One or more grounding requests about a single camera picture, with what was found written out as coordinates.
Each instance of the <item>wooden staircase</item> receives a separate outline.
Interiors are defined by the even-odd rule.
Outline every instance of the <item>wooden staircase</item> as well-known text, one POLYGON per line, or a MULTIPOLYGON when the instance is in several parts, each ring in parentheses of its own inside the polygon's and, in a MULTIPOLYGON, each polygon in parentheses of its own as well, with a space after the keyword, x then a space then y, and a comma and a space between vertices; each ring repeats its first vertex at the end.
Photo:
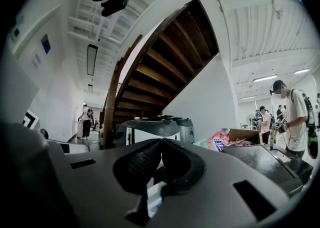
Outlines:
POLYGON ((147 40, 115 99, 113 125, 156 117, 219 52, 207 15, 193 0, 147 40))

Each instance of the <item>black cap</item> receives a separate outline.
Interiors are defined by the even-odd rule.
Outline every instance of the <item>black cap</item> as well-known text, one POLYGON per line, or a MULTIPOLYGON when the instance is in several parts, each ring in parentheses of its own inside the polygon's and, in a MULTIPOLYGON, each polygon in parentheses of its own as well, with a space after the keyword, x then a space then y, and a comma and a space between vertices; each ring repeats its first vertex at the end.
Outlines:
POLYGON ((282 80, 276 80, 273 83, 273 92, 275 92, 276 90, 280 89, 282 85, 285 85, 284 82, 282 80))

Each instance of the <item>white ceiling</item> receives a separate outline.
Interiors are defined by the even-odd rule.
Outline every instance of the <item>white ceiling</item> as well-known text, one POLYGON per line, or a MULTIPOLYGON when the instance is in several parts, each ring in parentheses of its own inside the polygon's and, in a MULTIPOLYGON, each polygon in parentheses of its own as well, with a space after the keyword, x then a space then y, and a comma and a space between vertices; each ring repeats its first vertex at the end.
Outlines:
MULTIPOLYGON (((110 79, 118 61, 117 51, 142 14, 155 0, 130 0, 112 16, 101 17, 101 6, 80 0, 76 21, 69 19, 83 90, 93 85, 93 94, 84 92, 85 102, 103 107, 110 79), (87 75, 88 37, 98 46, 94 76, 87 75)), ((296 70, 315 68, 320 62, 319 36, 308 13, 298 0, 219 0, 229 37, 231 76, 238 100, 269 96, 274 80, 294 84, 306 74, 296 70), (253 83, 253 79, 277 74, 274 80, 253 83)))

